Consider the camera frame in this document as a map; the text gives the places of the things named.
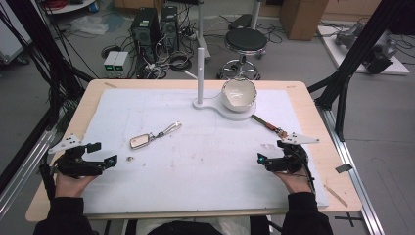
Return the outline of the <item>large black computer tower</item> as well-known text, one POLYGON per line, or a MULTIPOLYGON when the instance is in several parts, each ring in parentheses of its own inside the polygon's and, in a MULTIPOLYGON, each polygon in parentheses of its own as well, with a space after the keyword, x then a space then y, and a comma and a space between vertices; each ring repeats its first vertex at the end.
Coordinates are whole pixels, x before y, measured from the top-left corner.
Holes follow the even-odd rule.
POLYGON ((154 63, 156 61, 156 44, 161 39, 157 9, 140 8, 130 30, 140 53, 149 63, 154 63))

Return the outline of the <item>white table leg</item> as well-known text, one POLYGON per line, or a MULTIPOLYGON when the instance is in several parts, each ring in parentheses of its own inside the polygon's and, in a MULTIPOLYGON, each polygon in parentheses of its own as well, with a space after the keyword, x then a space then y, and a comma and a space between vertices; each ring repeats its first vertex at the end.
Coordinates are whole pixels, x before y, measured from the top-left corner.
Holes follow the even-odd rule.
POLYGON ((197 40, 199 46, 205 49, 204 57, 206 61, 211 59, 211 55, 207 46, 207 43, 204 38, 204 0, 198 1, 198 31, 197 31, 197 40))

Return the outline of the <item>white floor board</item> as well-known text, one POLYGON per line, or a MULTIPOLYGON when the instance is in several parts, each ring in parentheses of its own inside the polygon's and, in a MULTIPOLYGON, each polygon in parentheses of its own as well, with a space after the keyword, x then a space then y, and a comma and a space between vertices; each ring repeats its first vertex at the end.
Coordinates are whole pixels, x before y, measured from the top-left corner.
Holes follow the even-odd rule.
MULTIPOLYGON (((322 36, 322 41, 325 44, 327 51, 336 67, 338 67, 344 60, 348 50, 345 45, 337 45, 335 43, 337 30, 331 26, 318 26, 318 32, 322 36)), ((392 64, 382 71, 382 74, 389 75, 408 75, 410 71, 404 64, 395 56, 391 57, 392 64)))

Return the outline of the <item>person's left hand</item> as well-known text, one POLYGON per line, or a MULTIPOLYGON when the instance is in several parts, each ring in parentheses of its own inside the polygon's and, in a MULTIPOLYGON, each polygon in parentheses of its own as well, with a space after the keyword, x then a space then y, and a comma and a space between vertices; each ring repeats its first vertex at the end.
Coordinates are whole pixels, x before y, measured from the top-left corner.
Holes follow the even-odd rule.
POLYGON ((80 198, 85 188, 94 179, 96 179, 96 176, 85 176, 75 179, 58 173, 56 177, 55 197, 80 198))

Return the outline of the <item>white stand with pole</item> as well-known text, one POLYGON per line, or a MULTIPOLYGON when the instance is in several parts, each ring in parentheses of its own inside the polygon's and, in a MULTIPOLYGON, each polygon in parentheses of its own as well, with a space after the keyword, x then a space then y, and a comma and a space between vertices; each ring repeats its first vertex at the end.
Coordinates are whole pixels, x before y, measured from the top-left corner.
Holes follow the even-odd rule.
POLYGON ((215 97, 205 98, 204 97, 204 82, 205 82, 205 49, 199 47, 197 53, 198 68, 197 68, 197 98, 193 101, 193 107, 195 109, 211 109, 219 113, 224 118, 241 121, 250 118, 256 109, 256 100, 254 105, 244 112, 233 112, 226 108, 221 101, 221 89, 215 97))

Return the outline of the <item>cardboard box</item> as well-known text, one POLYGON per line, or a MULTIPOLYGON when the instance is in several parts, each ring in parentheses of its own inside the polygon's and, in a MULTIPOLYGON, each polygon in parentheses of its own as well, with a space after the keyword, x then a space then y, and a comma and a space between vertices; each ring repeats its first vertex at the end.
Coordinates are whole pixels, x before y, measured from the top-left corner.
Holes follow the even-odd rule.
POLYGON ((279 18, 287 38, 311 40, 328 2, 329 0, 284 0, 279 18))

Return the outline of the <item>slim black computer tower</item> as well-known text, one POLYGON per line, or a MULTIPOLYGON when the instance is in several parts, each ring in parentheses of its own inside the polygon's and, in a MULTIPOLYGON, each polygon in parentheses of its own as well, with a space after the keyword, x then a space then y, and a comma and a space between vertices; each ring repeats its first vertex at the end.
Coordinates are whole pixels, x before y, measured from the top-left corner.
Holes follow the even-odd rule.
POLYGON ((177 13, 176 6, 164 6, 161 9, 161 38, 164 51, 168 53, 179 49, 177 13))

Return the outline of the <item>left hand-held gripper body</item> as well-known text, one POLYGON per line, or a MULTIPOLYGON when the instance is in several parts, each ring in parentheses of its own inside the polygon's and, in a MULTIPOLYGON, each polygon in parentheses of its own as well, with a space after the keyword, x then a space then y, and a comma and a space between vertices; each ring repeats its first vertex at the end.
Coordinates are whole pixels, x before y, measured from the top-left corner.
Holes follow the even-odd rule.
POLYGON ((52 165, 43 161, 39 166, 41 175, 49 176, 54 174, 56 170, 72 178, 101 175, 105 170, 104 162, 87 162, 82 158, 87 153, 86 145, 73 133, 63 138, 48 150, 48 154, 55 154, 62 151, 64 153, 52 165))

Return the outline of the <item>aluminium rail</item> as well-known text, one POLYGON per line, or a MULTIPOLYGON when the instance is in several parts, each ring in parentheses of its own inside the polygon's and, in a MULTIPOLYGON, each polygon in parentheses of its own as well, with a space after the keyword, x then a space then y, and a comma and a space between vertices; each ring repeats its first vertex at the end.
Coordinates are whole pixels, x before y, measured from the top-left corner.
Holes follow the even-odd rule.
POLYGON ((347 172, 360 200, 360 214, 368 233, 370 235, 385 235, 383 226, 374 210, 374 207, 372 206, 371 200, 366 192, 346 142, 342 141, 335 131, 335 116, 331 111, 324 111, 321 108, 318 108, 317 111, 319 112, 319 115, 321 116, 326 129, 330 134, 332 142, 334 143, 334 146, 336 147, 343 164, 351 166, 351 169, 349 169, 347 172))
POLYGON ((0 221, 7 214, 14 200, 18 197, 26 182, 37 168, 40 160, 47 155, 56 136, 55 130, 44 131, 36 142, 24 154, 23 163, 0 194, 0 221))

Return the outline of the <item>black round stool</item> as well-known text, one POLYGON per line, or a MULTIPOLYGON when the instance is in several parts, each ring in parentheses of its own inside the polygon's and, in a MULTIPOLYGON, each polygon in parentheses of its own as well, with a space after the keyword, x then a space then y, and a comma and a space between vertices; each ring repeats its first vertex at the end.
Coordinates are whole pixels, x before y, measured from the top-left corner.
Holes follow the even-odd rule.
POLYGON ((263 33, 251 28, 231 29, 225 35, 224 44, 228 50, 237 53, 239 58, 225 63, 216 74, 217 79, 261 79, 258 68, 247 59, 247 56, 262 58, 267 45, 267 38, 263 33))

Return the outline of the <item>person's right hand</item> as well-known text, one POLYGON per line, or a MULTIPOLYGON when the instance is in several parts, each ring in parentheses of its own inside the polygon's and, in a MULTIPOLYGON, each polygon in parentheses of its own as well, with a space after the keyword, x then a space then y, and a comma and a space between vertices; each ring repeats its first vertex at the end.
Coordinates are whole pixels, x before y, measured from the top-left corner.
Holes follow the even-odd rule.
POLYGON ((275 175, 283 182, 290 194, 312 192, 308 178, 302 171, 294 174, 286 172, 275 172, 275 175))

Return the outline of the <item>person's torso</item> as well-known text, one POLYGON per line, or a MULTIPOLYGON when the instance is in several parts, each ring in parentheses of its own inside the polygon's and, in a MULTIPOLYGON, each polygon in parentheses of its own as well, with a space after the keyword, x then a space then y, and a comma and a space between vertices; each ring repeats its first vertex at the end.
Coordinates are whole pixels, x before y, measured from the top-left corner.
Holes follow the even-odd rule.
POLYGON ((265 215, 133 219, 123 235, 271 235, 265 215))

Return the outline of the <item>metal keychain with rectangular tag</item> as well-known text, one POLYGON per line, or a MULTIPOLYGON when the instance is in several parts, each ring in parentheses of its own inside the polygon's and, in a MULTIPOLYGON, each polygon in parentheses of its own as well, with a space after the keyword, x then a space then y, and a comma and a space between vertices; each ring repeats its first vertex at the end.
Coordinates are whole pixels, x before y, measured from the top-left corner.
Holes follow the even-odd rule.
POLYGON ((158 138, 162 138, 165 135, 178 130, 181 126, 182 126, 182 123, 180 121, 177 121, 156 135, 154 135, 153 133, 146 133, 146 134, 141 134, 139 136, 133 137, 130 139, 130 148, 132 150, 135 150, 135 149, 140 149, 145 146, 148 146, 154 140, 158 138))

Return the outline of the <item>clear plastic bag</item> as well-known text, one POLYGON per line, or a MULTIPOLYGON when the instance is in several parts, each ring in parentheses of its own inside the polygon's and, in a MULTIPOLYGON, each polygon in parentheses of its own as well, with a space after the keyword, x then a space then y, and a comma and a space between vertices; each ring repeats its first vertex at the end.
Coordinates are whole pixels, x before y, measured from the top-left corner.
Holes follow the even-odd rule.
POLYGON ((104 35, 109 29, 107 24, 102 23, 101 18, 92 16, 84 16, 75 19, 70 24, 71 28, 75 31, 81 31, 93 35, 104 35))

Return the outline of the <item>black metal frame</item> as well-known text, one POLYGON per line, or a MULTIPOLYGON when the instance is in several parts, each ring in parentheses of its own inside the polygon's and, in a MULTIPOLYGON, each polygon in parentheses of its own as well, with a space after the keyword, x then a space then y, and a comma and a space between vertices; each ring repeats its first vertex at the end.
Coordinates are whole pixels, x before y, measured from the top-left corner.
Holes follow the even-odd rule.
POLYGON ((18 22, 31 39, 28 43, 12 24, 4 5, 0 3, 0 21, 9 29, 23 50, 32 59, 41 77, 49 85, 49 109, 37 123, 5 170, 0 174, 0 194, 11 184, 27 154, 45 130, 59 122, 59 111, 74 110, 85 88, 81 80, 90 82, 93 76, 75 67, 64 57, 42 14, 38 13, 39 0, 5 0, 18 22))
POLYGON ((348 85, 364 57, 380 39, 381 34, 397 17, 399 11, 412 0, 382 0, 353 43, 339 67, 327 78, 307 87, 309 93, 324 88, 323 93, 314 100, 317 107, 330 111, 338 100, 335 133, 344 142, 344 122, 348 85))

